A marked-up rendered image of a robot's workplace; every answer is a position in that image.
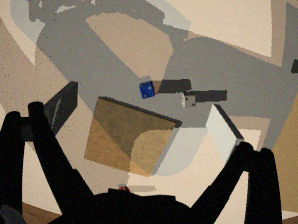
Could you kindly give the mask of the brown textured mat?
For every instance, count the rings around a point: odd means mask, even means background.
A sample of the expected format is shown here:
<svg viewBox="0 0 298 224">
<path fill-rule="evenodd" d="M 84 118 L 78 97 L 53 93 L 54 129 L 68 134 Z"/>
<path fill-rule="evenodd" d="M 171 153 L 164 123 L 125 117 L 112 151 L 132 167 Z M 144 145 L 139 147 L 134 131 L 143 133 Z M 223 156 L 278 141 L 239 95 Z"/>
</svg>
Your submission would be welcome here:
<svg viewBox="0 0 298 224">
<path fill-rule="evenodd" d="M 149 177 L 175 124 L 98 97 L 84 159 Z"/>
</svg>

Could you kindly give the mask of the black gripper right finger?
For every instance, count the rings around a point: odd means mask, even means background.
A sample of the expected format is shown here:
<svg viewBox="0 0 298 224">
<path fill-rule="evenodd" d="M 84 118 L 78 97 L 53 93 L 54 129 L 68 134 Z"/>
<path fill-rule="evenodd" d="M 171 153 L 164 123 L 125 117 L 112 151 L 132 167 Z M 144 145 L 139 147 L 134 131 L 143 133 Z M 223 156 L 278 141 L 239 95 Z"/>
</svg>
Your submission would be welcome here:
<svg viewBox="0 0 298 224">
<path fill-rule="evenodd" d="M 283 224 L 273 152 L 268 148 L 261 148 L 260 152 L 253 150 L 253 146 L 244 141 L 244 137 L 218 104 L 212 105 L 206 128 L 225 166 L 175 224 L 214 224 L 243 171 L 248 172 L 244 224 Z"/>
</svg>

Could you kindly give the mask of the red die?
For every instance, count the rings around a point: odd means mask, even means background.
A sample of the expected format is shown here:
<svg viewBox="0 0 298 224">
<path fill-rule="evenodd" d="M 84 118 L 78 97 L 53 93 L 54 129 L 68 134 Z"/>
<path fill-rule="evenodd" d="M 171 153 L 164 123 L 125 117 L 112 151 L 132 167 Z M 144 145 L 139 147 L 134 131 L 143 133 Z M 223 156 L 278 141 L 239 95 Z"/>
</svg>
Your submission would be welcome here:
<svg viewBox="0 0 298 224">
<path fill-rule="evenodd" d="M 120 187 L 120 188 L 119 188 L 119 190 L 125 190 L 125 191 L 128 191 L 128 192 L 130 192 L 130 190 L 128 189 L 128 187 L 127 187 L 127 186 L 125 186 L 125 187 Z"/>
</svg>

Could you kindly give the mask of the dark blue die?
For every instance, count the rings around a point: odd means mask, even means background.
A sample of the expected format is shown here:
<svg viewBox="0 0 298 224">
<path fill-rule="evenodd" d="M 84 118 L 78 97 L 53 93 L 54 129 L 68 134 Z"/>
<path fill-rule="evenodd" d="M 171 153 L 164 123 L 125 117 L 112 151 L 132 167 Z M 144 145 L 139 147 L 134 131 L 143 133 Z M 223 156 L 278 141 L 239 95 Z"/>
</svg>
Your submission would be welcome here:
<svg viewBox="0 0 298 224">
<path fill-rule="evenodd" d="M 155 96 L 155 91 L 154 91 L 152 81 L 140 83 L 139 88 L 143 99 Z"/>
</svg>

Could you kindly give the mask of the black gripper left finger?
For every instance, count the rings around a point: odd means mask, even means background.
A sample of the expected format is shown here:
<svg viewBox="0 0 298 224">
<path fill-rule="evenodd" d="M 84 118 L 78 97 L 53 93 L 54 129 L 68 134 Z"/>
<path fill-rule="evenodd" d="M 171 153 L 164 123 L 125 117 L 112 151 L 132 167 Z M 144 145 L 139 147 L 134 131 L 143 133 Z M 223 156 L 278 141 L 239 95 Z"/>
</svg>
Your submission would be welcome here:
<svg viewBox="0 0 298 224">
<path fill-rule="evenodd" d="M 27 224 L 22 216 L 25 142 L 33 142 L 62 215 L 68 211 L 75 224 L 118 224 L 72 168 L 55 137 L 77 100 L 78 82 L 71 81 L 47 103 L 29 103 L 29 117 L 18 111 L 6 114 L 0 130 L 0 224 Z"/>
</svg>

